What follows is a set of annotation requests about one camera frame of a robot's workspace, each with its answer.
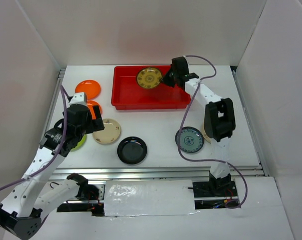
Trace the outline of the yellow patterned plate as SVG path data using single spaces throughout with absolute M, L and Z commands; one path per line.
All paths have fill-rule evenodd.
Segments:
M 153 89 L 158 87 L 161 79 L 162 73 L 155 67 L 143 68 L 136 75 L 136 82 L 138 86 L 143 89 Z

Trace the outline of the black plate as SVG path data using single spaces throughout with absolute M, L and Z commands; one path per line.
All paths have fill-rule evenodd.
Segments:
M 127 165 L 140 164 L 147 155 L 147 145 L 139 137 L 124 138 L 117 147 L 117 155 L 121 162 Z

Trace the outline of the blue floral plate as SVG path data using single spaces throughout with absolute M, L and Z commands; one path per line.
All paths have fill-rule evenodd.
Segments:
M 198 129 L 187 126 L 182 128 L 181 134 L 179 130 L 176 132 L 175 142 L 180 145 L 181 151 L 195 154 L 203 148 L 204 136 Z

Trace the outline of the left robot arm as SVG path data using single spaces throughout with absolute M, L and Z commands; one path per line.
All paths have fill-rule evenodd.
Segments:
M 88 133 L 104 129 L 98 106 L 72 104 L 54 127 L 45 132 L 31 165 L 0 203 L 0 226 L 21 240 L 29 240 L 46 217 L 63 202 L 96 200 L 100 191 L 80 174 L 70 174 L 54 189 L 41 194 L 55 169 Z

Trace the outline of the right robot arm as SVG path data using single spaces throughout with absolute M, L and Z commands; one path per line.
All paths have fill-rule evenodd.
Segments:
M 188 57 L 206 61 L 213 68 L 213 74 L 199 77 L 195 73 L 190 73 L 187 62 Z M 190 106 L 186 108 L 177 133 L 178 153 L 184 160 L 189 162 L 211 162 L 208 191 L 212 195 L 219 196 L 228 188 L 231 182 L 229 169 L 231 164 L 228 162 L 229 142 L 236 124 L 233 101 L 230 98 L 223 99 L 202 83 L 203 80 L 213 78 L 216 74 L 216 67 L 208 59 L 197 55 L 185 55 L 171 60 L 170 70 L 162 78 L 161 82 L 169 87 L 178 86 L 191 96 L 189 104 L 197 100 L 204 107 L 203 126 L 206 134 L 211 138 L 211 146 L 215 158 L 203 160 L 188 159 L 181 152 L 180 137 Z

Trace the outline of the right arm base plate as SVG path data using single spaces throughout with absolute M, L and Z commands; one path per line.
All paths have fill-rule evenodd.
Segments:
M 220 188 L 213 188 L 208 181 L 203 182 L 193 182 L 192 189 L 195 198 L 223 198 L 223 197 L 236 197 L 237 189 L 235 186 L 235 182 L 232 181 L 227 186 L 222 186 Z

